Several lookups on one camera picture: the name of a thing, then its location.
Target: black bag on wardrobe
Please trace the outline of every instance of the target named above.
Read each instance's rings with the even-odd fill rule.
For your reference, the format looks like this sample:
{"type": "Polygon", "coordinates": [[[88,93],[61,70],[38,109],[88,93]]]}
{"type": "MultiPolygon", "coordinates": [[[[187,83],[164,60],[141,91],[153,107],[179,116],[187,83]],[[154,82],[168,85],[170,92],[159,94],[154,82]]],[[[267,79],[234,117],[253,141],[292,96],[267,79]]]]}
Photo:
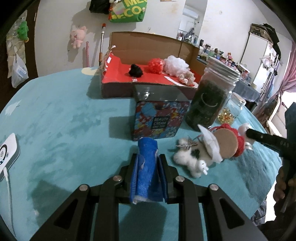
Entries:
{"type": "Polygon", "coordinates": [[[91,0],[90,12],[109,14],[111,3],[109,0],[91,0]]]}

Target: small glass bottle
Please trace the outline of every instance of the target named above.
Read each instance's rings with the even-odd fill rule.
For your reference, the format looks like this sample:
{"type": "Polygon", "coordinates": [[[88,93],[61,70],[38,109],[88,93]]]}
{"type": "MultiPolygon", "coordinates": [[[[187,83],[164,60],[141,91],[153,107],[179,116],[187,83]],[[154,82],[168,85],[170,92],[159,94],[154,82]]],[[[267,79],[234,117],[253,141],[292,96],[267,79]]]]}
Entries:
{"type": "Polygon", "coordinates": [[[196,131],[200,131],[198,124],[211,127],[229,99],[239,76],[239,72],[209,57],[207,68],[185,117],[187,124],[196,131]]]}
{"type": "Polygon", "coordinates": [[[226,106],[222,109],[218,115],[218,120],[221,124],[232,125],[234,120],[242,112],[243,106],[246,104],[246,101],[237,93],[232,93],[230,99],[228,100],[226,106]]]}

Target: white electronic device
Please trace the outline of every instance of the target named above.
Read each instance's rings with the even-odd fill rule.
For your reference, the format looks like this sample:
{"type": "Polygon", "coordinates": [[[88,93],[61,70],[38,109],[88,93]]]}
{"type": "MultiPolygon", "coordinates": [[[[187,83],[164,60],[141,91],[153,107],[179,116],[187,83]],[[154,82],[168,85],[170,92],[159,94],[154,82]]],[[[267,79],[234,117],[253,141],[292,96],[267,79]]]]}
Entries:
{"type": "Polygon", "coordinates": [[[20,148],[14,133],[12,133],[0,148],[0,181],[4,178],[3,169],[7,170],[12,166],[20,155],[20,148]]]}

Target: silver screw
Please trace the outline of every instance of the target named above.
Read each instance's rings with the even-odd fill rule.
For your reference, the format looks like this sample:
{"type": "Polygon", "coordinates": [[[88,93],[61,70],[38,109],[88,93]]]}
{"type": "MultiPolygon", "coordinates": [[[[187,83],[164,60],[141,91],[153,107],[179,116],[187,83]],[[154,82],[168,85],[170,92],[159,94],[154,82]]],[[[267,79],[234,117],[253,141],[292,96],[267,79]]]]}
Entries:
{"type": "Polygon", "coordinates": [[[82,184],[82,185],[80,185],[79,190],[82,191],[82,192],[84,192],[84,191],[86,191],[88,188],[89,188],[89,187],[88,187],[86,184],[82,184]]]}
{"type": "Polygon", "coordinates": [[[113,177],[113,180],[116,182],[120,182],[122,180],[122,177],[120,175],[116,175],[113,177]]]}
{"type": "Polygon", "coordinates": [[[177,176],[176,181],[181,183],[181,182],[185,181],[185,178],[183,176],[177,176]]]}
{"type": "Polygon", "coordinates": [[[219,189],[219,187],[216,184],[211,184],[210,189],[213,190],[213,191],[217,191],[219,189]]]}

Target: human hand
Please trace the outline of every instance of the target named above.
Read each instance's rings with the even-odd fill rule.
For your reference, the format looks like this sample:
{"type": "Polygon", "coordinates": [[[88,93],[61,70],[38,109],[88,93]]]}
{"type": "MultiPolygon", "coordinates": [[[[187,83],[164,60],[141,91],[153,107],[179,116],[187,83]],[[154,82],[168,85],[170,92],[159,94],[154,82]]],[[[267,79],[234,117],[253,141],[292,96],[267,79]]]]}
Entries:
{"type": "MultiPolygon", "coordinates": [[[[279,174],[276,176],[276,185],[275,185],[275,189],[274,189],[274,200],[276,202],[278,202],[279,200],[281,200],[285,197],[284,191],[286,190],[287,185],[284,182],[283,178],[284,178],[284,170],[283,170],[283,167],[281,167],[279,169],[279,174]]],[[[296,177],[289,180],[288,185],[289,185],[289,187],[296,188],[296,177]]]]}

